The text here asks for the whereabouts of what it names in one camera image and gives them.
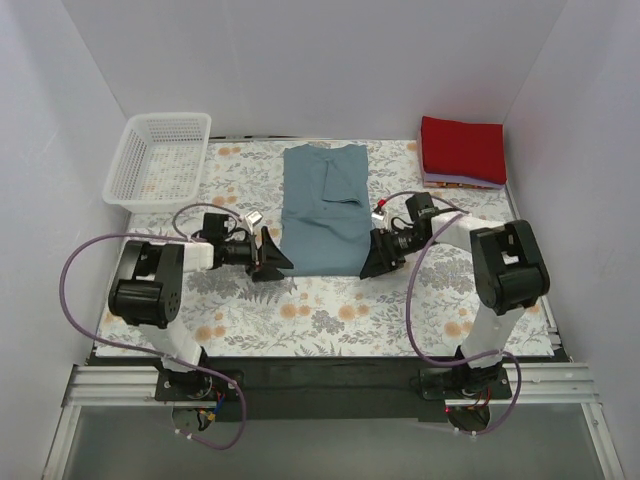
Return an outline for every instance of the white backdrop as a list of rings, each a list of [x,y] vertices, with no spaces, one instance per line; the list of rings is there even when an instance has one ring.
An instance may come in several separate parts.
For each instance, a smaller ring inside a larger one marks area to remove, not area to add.
[[[506,122],[511,182],[587,361],[628,478],[640,478],[640,4],[569,0]]]
[[[59,0],[0,0],[0,30],[0,478],[35,480],[91,346],[62,316],[58,275],[83,240],[123,228],[101,191],[124,116]],[[115,254],[96,247],[71,276],[87,328]]]
[[[63,0],[125,115],[212,134],[413,138],[502,122],[565,0]]]

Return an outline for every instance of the floral pattern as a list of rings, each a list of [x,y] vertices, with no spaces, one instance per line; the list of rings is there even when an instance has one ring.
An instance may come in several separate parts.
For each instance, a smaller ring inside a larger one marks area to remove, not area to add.
[[[310,143],[337,148],[366,145],[369,196],[373,205],[400,190],[422,190],[415,142],[409,141],[256,141],[209,145],[199,201],[238,212],[259,210],[274,240],[282,231],[282,155]],[[430,190],[474,215],[506,221],[512,213],[504,191]],[[390,213],[406,217],[402,199]],[[204,209],[185,214],[185,232],[201,226]],[[133,215],[130,230],[173,234],[171,215]],[[407,340],[404,302],[416,255],[401,270],[361,281],[351,277],[297,277],[254,284],[241,267],[185,275],[180,318],[210,355],[413,355]],[[432,355],[452,355],[473,324],[478,308],[471,256],[446,245],[429,252],[417,277],[413,328]],[[547,318],[540,305],[529,309],[508,342],[516,355],[551,355]],[[106,312],[100,334],[111,340],[146,345],[135,328]],[[131,355],[98,345],[97,355]]]

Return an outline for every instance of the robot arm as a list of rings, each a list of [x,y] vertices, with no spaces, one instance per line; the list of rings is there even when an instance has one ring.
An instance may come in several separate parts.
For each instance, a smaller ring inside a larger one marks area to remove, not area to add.
[[[279,280],[278,269],[293,268],[262,227],[262,244],[256,245],[254,227],[262,216],[253,212],[243,218],[242,240],[233,239],[228,215],[206,213],[197,242],[151,244],[131,240],[125,244],[109,291],[109,310],[140,330],[154,349],[167,354],[158,369],[186,394],[197,395],[211,379],[176,364],[178,358],[205,365],[207,355],[177,318],[184,272],[213,270],[223,265],[244,265],[254,282]]]
[[[461,213],[436,208],[428,193],[413,195],[406,205],[413,224],[371,231],[371,249],[360,278],[400,268],[406,255],[424,248],[435,232]],[[549,274],[531,226],[524,220],[503,224],[465,214],[440,233],[437,241],[471,253],[481,301],[473,328],[458,347],[456,358],[501,351],[524,309],[549,291]],[[501,363],[501,355],[484,357],[454,369],[453,376],[465,387],[486,384],[495,379]]]

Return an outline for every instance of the folded blue garment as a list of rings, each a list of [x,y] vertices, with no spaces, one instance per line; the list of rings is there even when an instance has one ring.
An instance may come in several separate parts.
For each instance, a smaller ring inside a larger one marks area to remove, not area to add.
[[[370,246],[364,145],[284,152],[280,249],[293,262],[289,276],[357,276]]]

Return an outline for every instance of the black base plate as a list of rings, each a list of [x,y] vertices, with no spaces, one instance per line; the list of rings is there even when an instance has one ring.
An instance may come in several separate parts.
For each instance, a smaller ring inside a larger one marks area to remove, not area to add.
[[[444,399],[464,398],[459,392],[443,392],[441,385],[425,392],[421,387],[424,377],[435,380],[439,372],[429,373],[425,363],[413,357],[218,357],[209,358],[207,366],[238,382],[250,406],[249,419],[417,418],[446,422]],[[508,382],[503,385],[502,379],[506,374],[491,385],[493,398],[511,395]],[[238,421],[237,393],[217,380],[214,387],[226,395],[216,421]],[[213,393],[200,396],[190,396],[179,386],[170,385],[162,373],[158,377],[157,401],[192,401],[195,406],[216,400]]]
[[[453,390],[446,385],[448,369],[444,368],[425,368],[420,370],[420,387],[421,394],[425,400],[451,400],[451,399],[467,399],[476,392],[464,392],[456,389]],[[511,398],[511,387],[507,372],[504,368],[500,369],[498,378],[487,385],[484,391],[491,390],[491,398],[496,400],[506,400]]]

